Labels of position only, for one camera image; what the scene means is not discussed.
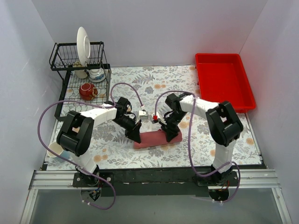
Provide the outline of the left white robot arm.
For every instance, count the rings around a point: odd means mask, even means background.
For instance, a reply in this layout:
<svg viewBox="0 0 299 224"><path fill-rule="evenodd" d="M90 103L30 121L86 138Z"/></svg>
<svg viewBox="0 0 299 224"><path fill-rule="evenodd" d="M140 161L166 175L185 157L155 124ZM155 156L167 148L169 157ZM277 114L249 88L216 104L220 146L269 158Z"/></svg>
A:
<svg viewBox="0 0 299 224"><path fill-rule="evenodd" d="M63 150L71 153L75 166L83 172L83 181L90 187L99 183L99 174L95 172L98 168L89 152L93 129L107 121L113 121L125 129L125 136L141 143L140 128L141 121L128 116L128 108L131 103L128 99L121 97L112 105L111 101L99 108L85 112L70 111L67 113L63 125L57 136L57 144Z"/></svg>

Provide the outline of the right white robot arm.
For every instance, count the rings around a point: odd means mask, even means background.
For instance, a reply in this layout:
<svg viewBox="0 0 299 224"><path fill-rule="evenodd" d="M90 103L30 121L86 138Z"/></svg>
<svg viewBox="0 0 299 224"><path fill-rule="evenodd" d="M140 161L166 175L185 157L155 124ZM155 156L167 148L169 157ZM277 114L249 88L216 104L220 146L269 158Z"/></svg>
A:
<svg viewBox="0 0 299 224"><path fill-rule="evenodd" d="M165 114L159 123L166 134L166 141L170 142L178 136L180 132L178 124L188 112L191 118L197 115L206 119L210 134L215 141L213 170L205 175L199 173L196 175L200 177L211 175L212 182L219 186L227 182L227 171L232 167L234 146L243 131L243 125L231 103L210 102L183 91L179 96L174 93L168 95L165 103L171 108L171 112Z"/></svg>

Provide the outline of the pink red t shirt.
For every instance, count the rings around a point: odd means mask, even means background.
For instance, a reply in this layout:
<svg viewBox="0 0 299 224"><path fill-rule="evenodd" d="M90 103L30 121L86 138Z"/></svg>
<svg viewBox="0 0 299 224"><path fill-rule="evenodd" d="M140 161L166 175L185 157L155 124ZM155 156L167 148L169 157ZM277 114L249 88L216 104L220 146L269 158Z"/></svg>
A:
<svg viewBox="0 0 299 224"><path fill-rule="evenodd" d="M134 142L133 149L156 147L181 142L182 133L179 132L178 135L169 142L166 139L166 133L162 130L140 133L140 138L141 143Z"/></svg>

